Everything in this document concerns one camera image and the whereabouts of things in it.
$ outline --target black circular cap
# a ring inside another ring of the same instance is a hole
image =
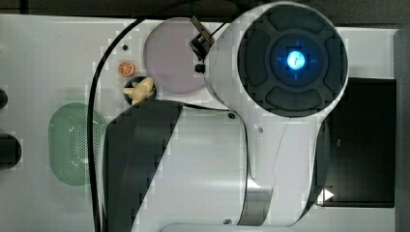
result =
[[[132,79],[130,79],[128,82],[127,82],[127,84],[124,86],[124,88],[132,88],[132,83],[133,82],[137,82],[137,83],[139,83],[139,82],[141,82],[143,79],[145,79],[145,78],[147,78],[146,76],[136,76],[136,77],[133,77]],[[156,87],[156,85],[154,84],[154,94],[153,95],[151,95],[151,96],[149,96],[147,99],[148,100],[154,100],[154,99],[156,99],[157,98],[157,87]],[[128,95],[126,95],[126,94],[124,94],[124,98],[126,99],[126,101],[127,101],[127,103],[128,104],[132,104],[132,99],[128,96]]]
[[[14,167],[21,159],[21,145],[13,136],[0,133],[0,171]]]
[[[248,95],[285,117],[326,108],[344,86],[347,67],[335,27],[317,11],[293,4],[277,5],[256,19],[238,51],[238,72]]]
[[[4,108],[9,101],[9,97],[7,96],[6,92],[0,90],[0,109]]]

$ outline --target black cable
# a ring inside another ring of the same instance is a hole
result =
[[[93,82],[90,89],[90,99],[88,101],[88,114],[87,114],[87,150],[88,150],[88,171],[90,173],[90,186],[91,186],[91,198],[93,203],[93,216],[94,216],[94,228],[95,232],[100,232],[101,222],[100,222],[100,207],[99,207],[99,197],[97,192],[97,175],[96,166],[93,162],[94,160],[94,146],[93,146],[93,118],[94,118],[94,100],[96,98],[97,84],[99,83],[100,74],[103,70],[103,66],[108,59],[108,56],[114,50],[115,46],[134,28],[136,25],[141,23],[145,18],[139,18],[128,27],[126,27],[120,35],[118,35],[115,40],[109,45],[108,49],[102,56],[99,64],[97,65],[96,72],[94,73]]]
[[[225,24],[226,24],[226,22],[224,22],[220,27],[218,27],[217,30],[215,30],[215,31],[211,34],[211,36],[214,36],[215,33],[217,33],[217,32],[220,30],[220,28],[222,28]]]

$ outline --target green mesh container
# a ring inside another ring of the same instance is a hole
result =
[[[105,132],[103,116],[94,110],[94,162]],[[54,175],[70,186],[90,182],[87,152],[87,105],[69,103],[59,108],[48,125],[49,164]]]

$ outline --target small black object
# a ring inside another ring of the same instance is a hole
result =
[[[4,108],[9,101],[9,97],[7,96],[6,92],[0,90],[0,109]]]
[[[231,222],[232,222],[232,220],[228,218],[228,219],[223,221],[223,224],[230,224]]]
[[[205,65],[204,64],[195,65],[195,71],[197,73],[205,73]]]
[[[199,22],[198,18],[193,16],[190,21],[199,31],[193,40],[190,41],[190,48],[198,57],[198,60],[205,60],[206,55],[209,52],[209,49],[214,44],[214,38],[212,38],[211,33]]]
[[[16,138],[0,133],[0,171],[14,167],[21,159],[21,145]]]
[[[133,82],[137,82],[137,83],[139,83],[139,82],[141,82],[143,79],[145,79],[145,78],[147,78],[146,76],[136,76],[136,77],[133,77],[131,80],[129,80],[129,82],[127,82],[127,84],[124,86],[124,88],[132,88],[132,83]],[[148,100],[154,100],[154,99],[156,99],[157,98],[157,87],[156,87],[156,85],[155,85],[155,83],[154,83],[154,94],[153,95],[151,95],[151,96],[149,96],[147,99]],[[132,99],[128,96],[128,95],[126,95],[126,94],[124,94],[124,98],[126,99],[126,101],[129,103],[129,104],[132,104]]]

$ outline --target white surface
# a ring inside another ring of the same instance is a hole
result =
[[[0,15],[0,87],[9,95],[8,106],[0,110],[0,131],[11,133],[23,148],[17,167],[0,172],[2,232],[93,231],[89,190],[59,182],[49,168],[47,127],[59,107],[88,99],[91,78],[103,52],[131,22],[111,18]],[[157,24],[158,21],[150,21],[134,29],[125,39],[131,49],[115,49],[109,57],[96,103],[107,122],[128,107],[120,91],[127,79],[117,76],[117,64],[132,59],[144,73],[140,51]],[[362,54],[373,52],[375,47],[386,47],[387,53],[393,50],[386,44],[392,40],[391,33],[385,30],[361,29],[361,35],[349,39],[349,47],[356,44]],[[374,45],[366,45],[369,38],[373,38]],[[353,53],[348,51],[348,54],[350,61],[355,60]],[[372,57],[372,63],[377,65],[358,64],[357,71],[383,76],[380,72],[393,66],[393,61],[384,61],[384,54]],[[206,89],[186,95],[160,92],[160,99],[223,108]],[[356,231],[369,231],[369,228],[393,231],[393,210],[368,210],[363,214],[364,211],[335,209],[339,211],[345,213],[310,214],[304,218],[305,225],[314,228],[323,221],[342,221],[351,226],[349,231],[355,228]]]
[[[245,128],[227,112],[184,108],[133,232],[160,232],[174,223],[238,223],[245,197]]]
[[[283,4],[257,7],[235,19],[211,48],[205,76],[213,94],[245,122],[250,169],[255,183],[274,190],[263,224],[286,226],[298,220],[308,202],[317,134],[322,122],[340,100],[347,77],[335,100],[325,109],[307,117],[278,116],[250,98],[238,73],[240,42],[255,19],[280,5]]]
[[[311,209],[290,227],[174,224],[162,232],[394,232],[395,209]]]

